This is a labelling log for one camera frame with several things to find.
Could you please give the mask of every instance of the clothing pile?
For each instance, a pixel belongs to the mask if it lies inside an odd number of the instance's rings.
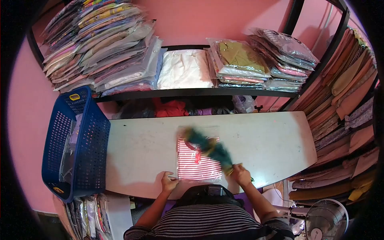
[[[356,30],[347,28],[320,76],[290,107],[304,111],[318,161],[289,178],[290,199],[310,205],[333,198],[351,205],[366,197],[379,149],[372,126],[373,92],[379,79],[374,56]]]
[[[89,85],[103,96],[152,90],[160,73],[162,40],[155,20],[131,0],[73,0],[46,26],[43,44],[52,52],[44,72],[54,91]]]
[[[218,79],[219,88],[264,89],[270,77],[264,59],[247,42],[207,38],[207,50],[212,79]]]
[[[251,46],[270,68],[266,90],[297,93],[319,60],[308,47],[294,37],[273,30],[252,28]]]

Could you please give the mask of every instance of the table surface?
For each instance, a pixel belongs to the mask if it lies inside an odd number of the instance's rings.
[[[317,161],[304,112],[248,113],[111,120],[107,148],[106,189],[156,198],[164,171],[177,173],[177,132],[194,126],[219,137],[234,164],[243,163],[256,188],[279,182]],[[194,185],[181,181],[169,199],[179,199]],[[243,190],[224,174],[213,182],[233,194]]]

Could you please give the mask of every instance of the red fabric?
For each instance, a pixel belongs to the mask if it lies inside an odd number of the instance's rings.
[[[181,117],[188,116],[187,110],[185,110],[185,102],[170,101],[168,103],[161,103],[160,98],[153,98],[155,104],[155,116],[157,118],[162,117]]]

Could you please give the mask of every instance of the stack of folded clothes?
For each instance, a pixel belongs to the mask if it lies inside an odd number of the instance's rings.
[[[245,41],[207,38],[209,65],[219,88],[264,89],[271,77],[263,57]]]
[[[156,21],[130,2],[73,0],[50,21],[42,33],[51,51],[43,70],[54,91],[89,85],[105,96],[156,88],[166,50],[153,36]]]
[[[265,89],[297,93],[319,60],[294,37],[273,30],[252,28],[249,41],[270,67]]]

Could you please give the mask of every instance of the olive green garment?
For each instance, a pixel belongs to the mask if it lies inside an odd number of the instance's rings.
[[[224,65],[258,73],[269,72],[264,59],[258,56],[250,46],[232,41],[222,41],[218,46],[220,55],[227,62],[223,63]]]

